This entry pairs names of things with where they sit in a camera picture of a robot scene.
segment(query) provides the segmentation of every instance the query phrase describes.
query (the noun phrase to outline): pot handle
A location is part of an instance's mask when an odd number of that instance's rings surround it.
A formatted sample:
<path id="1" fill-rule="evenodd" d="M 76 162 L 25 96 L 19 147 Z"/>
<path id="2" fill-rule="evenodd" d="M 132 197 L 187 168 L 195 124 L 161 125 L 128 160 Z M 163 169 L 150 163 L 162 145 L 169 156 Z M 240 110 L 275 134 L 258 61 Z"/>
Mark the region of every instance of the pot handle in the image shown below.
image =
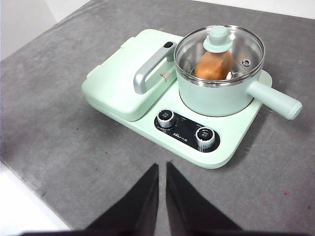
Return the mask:
<path id="1" fill-rule="evenodd" d="M 165 43 L 154 55 L 137 71 L 133 78 L 133 88 L 137 94 L 144 94 L 147 90 L 145 79 L 148 74 L 166 57 L 167 61 L 174 60 L 175 42 Z"/>
<path id="2" fill-rule="evenodd" d="M 258 81 L 250 84 L 247 93 L 289 120 L 295 119 L 303 107 L 298 100 Z"/>

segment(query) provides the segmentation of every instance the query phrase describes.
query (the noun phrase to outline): pot rim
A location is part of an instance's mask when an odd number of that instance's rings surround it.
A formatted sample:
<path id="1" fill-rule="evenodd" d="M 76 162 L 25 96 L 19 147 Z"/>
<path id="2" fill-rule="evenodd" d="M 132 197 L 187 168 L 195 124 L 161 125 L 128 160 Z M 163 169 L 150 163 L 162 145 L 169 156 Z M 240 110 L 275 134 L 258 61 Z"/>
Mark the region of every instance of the pot rim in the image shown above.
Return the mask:
<path id="1" fill-rule="evenodd" d="M 206 79 L 202 79 L 202 78 L 198 78 L 196 76 L 193 76 L 189 73 L 187 73 L 186 71 L 184 71 L 178 64 L 177 64 L 177 57 L 176 57 L 176 54 L 178 52 L 178 49 L 179 49 L 179 46 L 181 44 L 183 44 L 183 41 L 188 38 L 189 36 L 193 35 L 194 33 L 197 33 L 199 31 L 202 31 L 202 30 L 206 30 L 206 29 L 209 29 L 209 28 L 212 28 L 214 27 L 215 25 L 212 25 L 212 26 L 207 26 L 207 27 L 203 27 L 203 28 L 199 28 L 199 29 L 196 29 L 194 30 L 193 32 L 187 34 L 185 37 L 183 37 L 181 39 L 181 41 L 179 41 L 179 43 L 177 44 L 175 50 L 174 50 L 174 62 L 175 62 L 175 67 L 176 67 L 176 70 L 178 71 L 178 73 L 187 81 L 195 84 L 195 85 L 199 85 L 199 86 L 202 86 L 202 87 L 221 87 L 221 86 L 233 86 L 233 85 L 236 85 L 236 84 L 240 84 L 242 83 L 245 79 L 247 79 L 248 77 L 252 77 L 254 75 L 256 75 L 261 69 L 262 69 L 262 66 L 263 66 L 263 63 L 264 63 L 264 59 L 265 59 L 265 45 L 264 43 L 262 42 L 262 40 L 255 34 L 253 33 L 252 31 L 246 29 L 246 28 L 243 28 L 243 27 L 239 27 L 239 26 L 234 26 L 234 25 L 223 25 L 225 27 L 229 27 L 229 28 L 235 28 L 235 29 L 240 29 L 240 30 L 243 30 L 245 32 L 248 32 L 250 33 L 251 35 L 253 35 L 255 38 L 258 39 L 258 42 L 261 44 L 261 50 L 262 50 L 262 59 L 260 60 L 260 62 L 258 63 L 258 65 L 252 69 L 250 72 L 248 72 L 247 74 L 245 75 L 242 75 L 242 76 L 239 76 L 239 77 L 235 77 L 233 79 L 229 79 L 229 80 L 206 80 Z"/>

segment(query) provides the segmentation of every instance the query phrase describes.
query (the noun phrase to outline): control panel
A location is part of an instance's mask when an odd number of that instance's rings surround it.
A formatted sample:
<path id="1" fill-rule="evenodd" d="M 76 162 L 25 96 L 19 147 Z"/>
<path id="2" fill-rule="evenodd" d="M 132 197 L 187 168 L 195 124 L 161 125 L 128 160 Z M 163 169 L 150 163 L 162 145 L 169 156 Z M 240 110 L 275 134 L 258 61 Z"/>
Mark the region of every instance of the control panel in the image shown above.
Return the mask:
<path id="1" fill-rule="evenodd" d="M 200 152 L 212 152 L 220 145 L 216 131 L 170 109 L 159 111 L 154 125 L 159 131 Z"/>

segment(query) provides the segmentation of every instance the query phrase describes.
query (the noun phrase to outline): white wall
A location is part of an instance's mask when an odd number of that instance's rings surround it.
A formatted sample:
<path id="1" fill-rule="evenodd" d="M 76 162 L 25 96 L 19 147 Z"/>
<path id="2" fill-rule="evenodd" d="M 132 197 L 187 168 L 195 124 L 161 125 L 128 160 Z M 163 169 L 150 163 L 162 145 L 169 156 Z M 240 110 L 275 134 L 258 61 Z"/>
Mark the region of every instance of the white wall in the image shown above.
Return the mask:
<path id="1" fill-rule="evenodd" d="M 1 0 L 1 60 L 55 23 L 43 0 Z"/>
<path id="2" fill-rule="evenodd" d="M 315 19 L 315 0 L 198 0 L 290 16 Z"/>
<path id="3" fill-rule="evenodd" d="M 45 0 L 57 22 L 86 4 L 89 0 Z"/>

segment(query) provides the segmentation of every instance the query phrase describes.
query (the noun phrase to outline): appliance base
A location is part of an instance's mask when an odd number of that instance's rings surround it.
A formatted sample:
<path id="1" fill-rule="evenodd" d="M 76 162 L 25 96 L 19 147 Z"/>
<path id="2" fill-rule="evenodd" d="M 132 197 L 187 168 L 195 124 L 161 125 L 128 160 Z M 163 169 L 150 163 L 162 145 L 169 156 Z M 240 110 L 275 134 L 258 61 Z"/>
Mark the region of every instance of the appliance base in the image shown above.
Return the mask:
<path id="1" fill-rule="evenodd" d="M 263 70 L 259 81 L 271 87 L 271 76 Z M 175 81 L 148 112 L 136 121 L 126 121 L 102 107 L 98 107 L 93 103 L 90 103 L 90 105 L 185 160 L 206 169 L 216 169 L 225 165 L 231 159 L 262 104 L 254 99 L 249 106 L 236 114 L 226 117 L 203 116 L 193 112 L 183 104 L 179 95 L 178 82 Z M 200 152 L 157 130 L 155 118 L 158 112 L 165 108 L 215 130 L 220 136 L 218 148 L 212 152 Z"/>

